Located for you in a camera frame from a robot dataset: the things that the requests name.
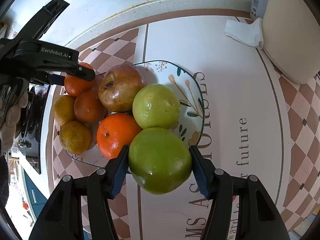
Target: apple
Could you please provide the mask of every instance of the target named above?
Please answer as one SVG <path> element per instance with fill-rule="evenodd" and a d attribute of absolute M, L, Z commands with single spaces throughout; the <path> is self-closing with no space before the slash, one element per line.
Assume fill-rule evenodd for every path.
<path fill-rule="evenodd" d="M 137 93 L 133 101 L 132 113 L 142 129 L 151 127 L 168 129 L 179 118 L 180 102 L 168 87 L 151 84 Z"/>
<path fill-rule="evenodd" d="M 127 64 L 114 66 L 99 84 L 99 99 L 110 111 L 128 112 L 132 110 L 134 97 L 146 85 L 146 80 L 135 67 Z"/>
<path fill-rule="evenodd" d="M 189 178 L 192 159 L 178 136 L 163 128 L 148 128 L 130 144 L 129 167 L 143 189 L 160 195 L 173 191 Z"/>

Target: barcode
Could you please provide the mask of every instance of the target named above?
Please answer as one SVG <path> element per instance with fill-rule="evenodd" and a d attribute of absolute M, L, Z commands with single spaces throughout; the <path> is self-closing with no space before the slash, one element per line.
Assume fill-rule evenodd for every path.
<path fill-rule="evenodd" d="M 259 0 L 253 0 L 253 6 L 258 7 L 259 5 Z"/>

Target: beige cylindrical container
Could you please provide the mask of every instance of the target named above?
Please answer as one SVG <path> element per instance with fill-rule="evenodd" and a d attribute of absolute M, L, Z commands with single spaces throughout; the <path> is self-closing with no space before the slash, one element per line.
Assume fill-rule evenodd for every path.
<path fill-rule="evenodd" d="M 291 80 L 305 84 L 320 70 L 320 26 L 303 0 L 268 0 L 264 51 Z"/>

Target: light green fruit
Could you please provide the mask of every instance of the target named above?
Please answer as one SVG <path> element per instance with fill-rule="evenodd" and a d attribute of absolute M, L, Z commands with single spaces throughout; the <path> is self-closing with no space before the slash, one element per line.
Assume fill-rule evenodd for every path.
<path fill-rule="evenodd" d="M 160 195 L 173 191 L 189 178 L 192 159 L 185 144 L 172 132 L 148 128 L 130 144 L 129 167 L 143 189 Z"/>
<path fill-rule="evenodd" d="M 161 84 L 142 88 L 133 100 L 132 113 L 137 124 L 143 128 L 168 129 L 180 115 L 180 102 L 176 95 Z"/>

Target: metal screw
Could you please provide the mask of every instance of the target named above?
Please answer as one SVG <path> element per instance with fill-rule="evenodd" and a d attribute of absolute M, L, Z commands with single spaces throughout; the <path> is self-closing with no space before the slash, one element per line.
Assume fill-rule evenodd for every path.
<path fill-rule="evenodd" d="M 214 171 L 214 173 L 217 174 L 217 175 L 222 175 L 224 172 L 223 172 L 222 169 L 216 169 L 216 170 Z"/>
<path fill-rule="evenodd" d="M 106 173 L 106 170 L 105 169 L 98 169 L 97 170 L 97 174 L 98 175 L 103 175 L 103 174 L 105 174 Z"/>
<path fill-rule="evenodd" d="M 251 181 L 257 181 L 258 180 L 257 176 L 255 176 L 255 175 L 250 175 L 249 179 Z"/>
<path fill-rule="evenodd" d="M 63 180 L 64 182 L 67 182 L 67 181 L 71 180 L 71 176 L 70 176 L 70 175 L 66 175 L 66 176 L 64 176 L 64 177 L 62 178 L 62 180 Z"/>

